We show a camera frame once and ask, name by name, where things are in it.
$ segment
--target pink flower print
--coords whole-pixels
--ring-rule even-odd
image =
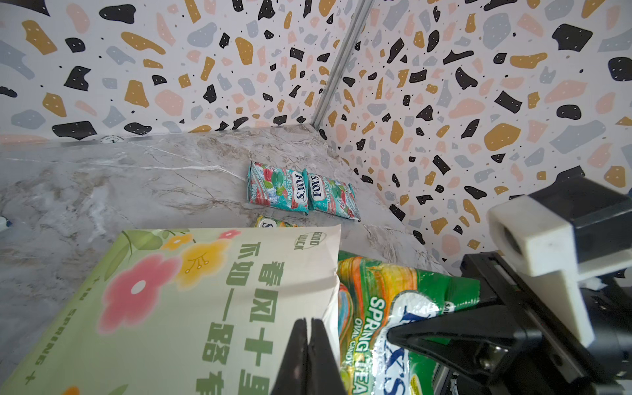
[[[232,231],[223,232],[219,235],[218,239],[232,239],[235,236],[239,236],[240,234],[240,231],[233,229]]]
[[[106,309],[98,332],[110,334],[123,324],[141,324],[158,304],[161,287],[176,276],[181,266],[180,257],[165,260],[161,254],[153,254],[116,276],[103,293]]]

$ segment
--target terrazzo patterned wall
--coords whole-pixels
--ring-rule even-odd
[[[356,0],[0,0],[0,143],[310,122]]]
[[[487,211],[632,181],[632,2],[376,1],[320,134],[453,273]]]

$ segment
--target green flower-printed box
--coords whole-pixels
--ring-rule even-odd
[[[340,227],[122,232],[0,395],[268,394],[294,321],[337,340]]]

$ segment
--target marble countertop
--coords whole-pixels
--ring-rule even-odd
[[[362,222],[250,204],[250,160],[352,182]],[[124,229],[342,224],[341,249],[446,272],[311,126],[0,152],[0,384]]]

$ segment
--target mint blossom candy packet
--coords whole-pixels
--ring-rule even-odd
[[[306,171],[301,173],[251,161],[248,170],[248,201],[307,214],[306,176]]]

